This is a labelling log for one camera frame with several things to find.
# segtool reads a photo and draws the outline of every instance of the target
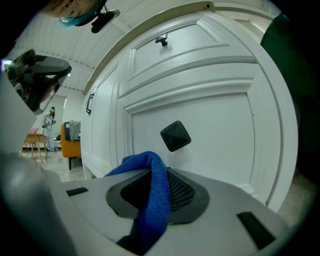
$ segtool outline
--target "dark green object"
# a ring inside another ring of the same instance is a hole
[[[281,13],[272,21],[260,44],[279,68],[290,91],[299,126],[297,165],[305,175],[313,178],[319,170],[319,78],[312,56],[306,54],[309,52],[306,42],[316,42],[302,36],[296,27]]]

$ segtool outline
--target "person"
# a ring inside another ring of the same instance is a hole
[[[56,151],[54,145],[53,125],[56,123],[55,120],[55,107],[50,109],[43,115],[44,127],[46,129],[46,149],[48,151]]]
[[[42,12],[57,17],[66,27],[81,24],[92,16],[106,0],[51,0]]]

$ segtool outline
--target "ceiling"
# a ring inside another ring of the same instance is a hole
[[[15,47],[7,56],[14,59],[34,49],[36,54],[67,60],[72,66],[63,87],[82,92],[96,66],[108,50],[131,28],[153,15],[195,0],[108,0],[108,10],[119,9],[102,31],[91,33],[91,26],[64,28],[56,18],[38,14],[24,30]],[[214,2],[237,3],[268,11],[266,0],[219,0]]]

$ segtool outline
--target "door handle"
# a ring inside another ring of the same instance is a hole
[[[91,114],[91,109],[89,109],[89,103],[90,103],[90,100],[94,97],[94,95],[95,95],[94,93],[90,94],[88,101],[86,103],[86,110],[85,111],[89,114],[89,116]]]
[[[168,33],[159,35],[156,39],[155,39],[155,43],[161,43],[162,46],[166,46],[168,45],[168,42],[166,41],[166,39],[168,38]]]

